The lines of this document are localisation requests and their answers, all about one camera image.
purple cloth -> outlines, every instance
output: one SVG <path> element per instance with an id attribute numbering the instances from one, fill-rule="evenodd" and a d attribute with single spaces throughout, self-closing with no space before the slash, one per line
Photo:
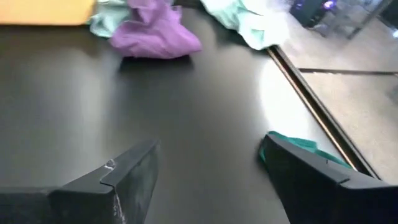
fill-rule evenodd
<path id="1" fill-rule="evenodd" d="M 177 58 L 201 50 L 198 38 L 180 23 L 180 6 L 164 0 L 128 0 L 132 20 L 123 22 L 109 42 L 125 57 Z"/>

black tabletop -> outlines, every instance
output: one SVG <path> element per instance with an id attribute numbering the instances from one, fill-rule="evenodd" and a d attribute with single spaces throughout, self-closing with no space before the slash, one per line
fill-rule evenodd
<path id="1" fill-rule="evenodd" d="M 175 60 L 123 60 L 87 27 L 0 27 L 0 184 L 60 186 L 155 138 L 146 223 L 288 223 L 259 140 L 333 147 L 265 52 L 183 13 L 203 51 Z"/>

teal cloth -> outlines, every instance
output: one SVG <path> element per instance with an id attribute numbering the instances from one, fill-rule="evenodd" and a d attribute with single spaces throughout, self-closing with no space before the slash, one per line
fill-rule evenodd
<path id="1" fill-rule="evenodd" d="M 329 154 L 327 152 L 324 152 L 324 151 L 318 149 L 318 145 L 317 145 L 317 143 L 315 141 L 306 140 L 306 139 L 300 139 L 300 138 L 290 138 L 290 137 L 284 136 L 283 134 L 280 134 L 280 133 L 278 133 L 276 131 L 270 131 L 270 132 L 268 132 L 268 134 L 276 136 L 276 137 L 278 137 L 281 140 L 288 141 L 288 142 L 292 143 L 293 145 L 296 145 L 296 146 L 298 146 L 298 147 L 300 147 L 302 149 L 305 149 L 305 150 L 307 150 L 309 152 L 312 152 L 312 153 L 314 153 L 314 154 L 316 154 L 318 156 L 321 156 L 321 157 L 323 157 L 325 159 L 333 161 L 333 162 L 335 162 L 337 164 L 343 165 L 343 166 L 345 166 L 347 168 L 352 168 L 346 162 L 336 158 L 335 156 L 332 156 L 331 154 Z M 265 157 L 264 153 L 265 153 L 265 150 L 267 150 L 267 149 L 263 145 L 261 147 L 263 147 L 263 148 L 260 148 L 260 151 L 259 151 L 260 157 L 265 162 L 266 161 L 266 157 Z"/>
<path id="2" fill-rule="evenodd" d="M 227 29 L 236 30 L 253 49 L 281 44 L 289 36 L 284 17 L 264 0 L 201 0 L 206 11 Z"/>
<path id="3" fill-rule="evenodd" d="M 126 0 L 98 0 L 95 13 L 88 23 L 93 34 L 110 38 L 119 25 L 128 19 L 130 8 Z"/>

black table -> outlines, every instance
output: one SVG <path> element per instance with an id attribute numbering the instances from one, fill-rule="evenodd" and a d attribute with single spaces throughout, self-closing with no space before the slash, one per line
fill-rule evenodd
<path id="1" fill-rule="evenodd" d="M 269 130 L 337 154 L 275 63 L 204 12 L 203 51 L 125 59 L 87 27 L 0 27 L 0 184 L 60 186 L 162 141 L 146 223 L 288 223 L 257 144 Z"/>

yellow object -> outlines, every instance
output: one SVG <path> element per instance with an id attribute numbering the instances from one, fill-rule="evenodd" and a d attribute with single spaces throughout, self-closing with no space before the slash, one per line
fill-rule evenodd
<path id="1" fill-rule="evenodd" d="M 95 0 L 0 0 L 0 24 L 82 25 Z"/>

